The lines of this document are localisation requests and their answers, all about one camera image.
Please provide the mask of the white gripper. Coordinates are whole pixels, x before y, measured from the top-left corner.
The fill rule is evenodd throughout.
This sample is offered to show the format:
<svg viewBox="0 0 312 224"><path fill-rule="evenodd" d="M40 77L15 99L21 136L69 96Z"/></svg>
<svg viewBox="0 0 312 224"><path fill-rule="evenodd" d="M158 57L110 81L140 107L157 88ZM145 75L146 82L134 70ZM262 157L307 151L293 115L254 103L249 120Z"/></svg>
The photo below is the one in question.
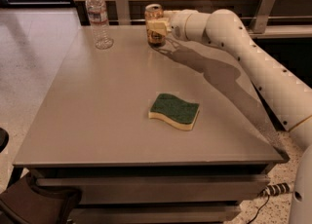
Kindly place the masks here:
<svg viewBox="0 0 312 224"><path fill-rule="evenodd" d="M164 18L150 19L146 22L149 30L166 36L170 31L181 41L195 41L199 30L195 28L194 17L198 14L194 10L165 11Z"/></svg>

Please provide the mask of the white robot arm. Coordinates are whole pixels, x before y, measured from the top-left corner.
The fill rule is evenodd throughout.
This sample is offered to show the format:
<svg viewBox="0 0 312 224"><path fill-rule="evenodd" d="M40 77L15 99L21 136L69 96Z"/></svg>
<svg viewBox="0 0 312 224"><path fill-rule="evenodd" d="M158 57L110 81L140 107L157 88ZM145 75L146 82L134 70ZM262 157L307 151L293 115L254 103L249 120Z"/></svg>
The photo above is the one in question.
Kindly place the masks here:
<svg viewBox="0 0 312 224"><path fill-rule="evenodd" d="M303 150L289 224L312 224L312 90L251 38L236 14L217 10L166 11L146 22L148 29L177 40L194 41L236 58L291 139Z"/></svg>

